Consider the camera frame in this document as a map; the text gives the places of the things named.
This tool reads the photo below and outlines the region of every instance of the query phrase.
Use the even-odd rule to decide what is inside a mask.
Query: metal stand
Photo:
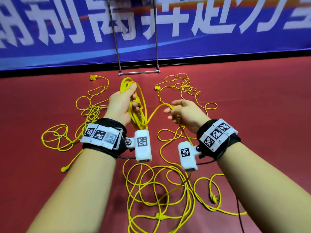
[[[159,56],[158,56],[158,35],[157,35],[157,29],[156,29],[156,0],[153,0],[153,12],[154,12],[154,16],[155,16],[155,47],[156,47],[156,67],[157,67],[157,70],[141,71],[141,72],[128,72],[128,73],[122,73],[122,68],[121,68],[121,63],[120,63],[120,56],[119,56],[119,51],[118,51],[118,44],[117,44],[117,39],[116,39],[116,34],[115,34],[115,27],[114,27],[114,24],[113,24],[113,21],[112,21],[110,0],[107,0],[107,3],[108,3],[108,10],[109,10],[109,15],[110,15],[112,32],[114,34],[114,39],[115,39],[115,44],[116,44],[116,51],[117,51],[118,62],[119,62],[119,76],[127,75],[127,74],[160,73],[160,69],[159,69]]]

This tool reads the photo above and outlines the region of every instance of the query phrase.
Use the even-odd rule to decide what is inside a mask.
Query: blue banner
[[[311,0],[156,3],[159,59],[311,48]],[[111,9],[120,60],[154,60],[150,1]],[[117,61],[106,0],[0,0],[0,70]]]

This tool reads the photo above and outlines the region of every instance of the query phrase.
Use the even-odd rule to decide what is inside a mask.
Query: person's right arm
[[[172,103],[169,120],[180,117],[191,132],[210,118],[192,101]],[[217,161],[244,209],[266,233],[311,232],[311,195],[289,177],[238,142]]]

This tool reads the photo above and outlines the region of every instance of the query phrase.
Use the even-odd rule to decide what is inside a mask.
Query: metal bolt
[[[132,144],[131,139],[128,139],[128,138],[126,138],[126,139],[124,140],[124,142],[125,142],[125,144],[126,144],[127,146],[129,146],[130,144]]]

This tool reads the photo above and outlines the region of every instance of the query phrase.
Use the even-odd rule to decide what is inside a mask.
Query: qr code
[[[97,139],[97,140],[103,140],[103,137],[105,136],[106,132],[101,131],[101,130],[97,130],[93,136],[93,138]]]
[[[144,137],[138,137],[137,138],[137,144],[138,146],[147,146],[148,143],[147,143],[147,137],[144,136]]]
[[[228,124],[225,124],[225,123],[221,123],[217,127],[219,127],[224,132],[230,128],[230,126]]]
[[[206,137],[204,144],[206,144],[209,148],[212,147],[212,145],[215,143],[215,141],[211,137]]]
[[[117,135],[115,135],[115,134],[113,134],[111,132],[107,132],[104,141],[114,145],[116,139],[117,139]]]
[[[215,139],[218,139],[222,135],[222,132],[218,130],[217,128],[212,131],[211,136],[214,137]]]
[[[85,132],[84,136],[91,136],[92,133],[94,132],[95,128],[88,128],[87,131]]]
[[[189,148],[181,149],[180,152],[182,157],[190,156]]]

